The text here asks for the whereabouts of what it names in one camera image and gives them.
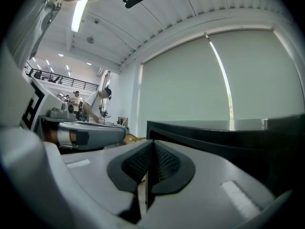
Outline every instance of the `human hand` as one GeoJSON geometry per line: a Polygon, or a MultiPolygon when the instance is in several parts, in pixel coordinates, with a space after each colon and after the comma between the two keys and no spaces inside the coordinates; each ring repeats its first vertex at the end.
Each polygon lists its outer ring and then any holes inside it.
{"type": "Polygon", "coordinates": [[[92,118],[93,118],[94,122],[96,122],[97,124],[100,123],[100,119],[96,115],[93,115],[92,118]]]}

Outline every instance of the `roller blind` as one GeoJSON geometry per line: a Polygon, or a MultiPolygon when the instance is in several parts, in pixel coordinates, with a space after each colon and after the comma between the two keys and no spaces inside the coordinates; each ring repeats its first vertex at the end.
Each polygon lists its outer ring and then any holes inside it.
{"type": "Polygon", "coordinates": [[[146,122],[229,120],[228,96],[217,58],[206,38],[180,45],[143,66],[138,136],[146,122]]]}
{"type": "Polygon", "coordinates": [[[304,112],[294,62],[272,31],[231,31],[209,37],[228,78],[234,119],[304,112]]]}

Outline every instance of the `railing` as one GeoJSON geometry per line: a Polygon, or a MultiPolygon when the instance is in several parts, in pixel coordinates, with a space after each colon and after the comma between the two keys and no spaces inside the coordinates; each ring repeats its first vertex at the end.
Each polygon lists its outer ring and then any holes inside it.
{"type": "Polygon", "coordinates": [[[98,85],[92,84],[89,82],[84,82],[80,80],[76,80],[70,77],[66,77],[59,74],[50,73],[47,71],[36,70],[33,69],[28,63],[24,66],[25,73],[28,77],[35,77],[36,79],[62,84],[65,86],[71,86],[79,89],[96,91],[98,89],[98,85]]]}

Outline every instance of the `smoke detector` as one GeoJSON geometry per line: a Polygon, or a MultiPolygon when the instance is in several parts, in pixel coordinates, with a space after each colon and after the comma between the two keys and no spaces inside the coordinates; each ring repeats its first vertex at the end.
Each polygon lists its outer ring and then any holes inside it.
{"type": "Polygon", "coordinates": [[[94,44],[94,38],[93,37],[87,37],[87,42],[90,44],[94,44]]]}

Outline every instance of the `ceiling beam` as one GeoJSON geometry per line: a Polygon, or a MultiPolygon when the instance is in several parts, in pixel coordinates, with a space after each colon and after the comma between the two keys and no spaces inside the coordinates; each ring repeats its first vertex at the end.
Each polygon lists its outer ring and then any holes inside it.
{"type": "Polygon", "coordinates": [[[68,52],[71,51],[71,48],[73,46],[73,32],[70,28],[66,29],[66,47],[68,52]]]}
{"type": "Polygon", "coordinates": [[[92,62],[94,63],[92,66],[96,67],[97,69],[103,68],[106,70],[109,70],[114,73],[119,73],[120,72],[120,67],[118,64],[115,64],[109,60],[106,60],[102,57],[99,57],[95,54],[86,52],[81,49],[77,48],[71,48],[70,52],[67,50],[66,45],[57,43],[57,42],[52,42],[51,40],[48,39],[43,39],[39,45],[39,48],[44,48],[46,50],[52,50],[56,53],[61,52],[62,54],[74,58],[83,62],[92,62]]]}

